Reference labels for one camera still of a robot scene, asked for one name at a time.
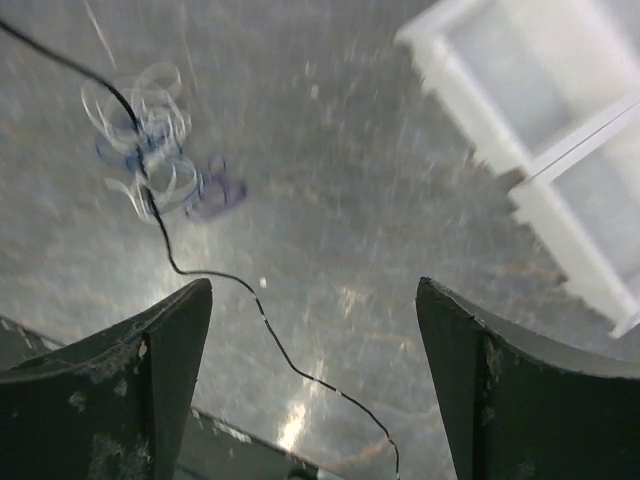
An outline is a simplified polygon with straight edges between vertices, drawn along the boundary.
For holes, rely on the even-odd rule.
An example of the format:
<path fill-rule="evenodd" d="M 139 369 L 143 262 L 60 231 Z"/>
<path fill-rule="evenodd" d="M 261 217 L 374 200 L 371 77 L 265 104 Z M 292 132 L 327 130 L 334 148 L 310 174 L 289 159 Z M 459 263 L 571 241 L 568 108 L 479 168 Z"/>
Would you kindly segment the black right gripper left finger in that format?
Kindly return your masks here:
<path fill-rule="evenodd" d="M 1 373 L 4 479 L 170 479 L 209 329 L 209 280 Z"/>

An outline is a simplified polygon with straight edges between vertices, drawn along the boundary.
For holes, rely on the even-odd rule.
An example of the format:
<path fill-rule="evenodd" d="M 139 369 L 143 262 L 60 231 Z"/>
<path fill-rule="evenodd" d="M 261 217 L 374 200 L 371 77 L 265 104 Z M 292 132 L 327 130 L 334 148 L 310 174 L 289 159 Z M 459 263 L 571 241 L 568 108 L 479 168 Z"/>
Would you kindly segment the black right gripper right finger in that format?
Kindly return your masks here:
<path fill-rule="evenodd" d="M 419 329 L 461 479 L 635 479 L 639 367 L 487 312 L 430 278 Z"/>

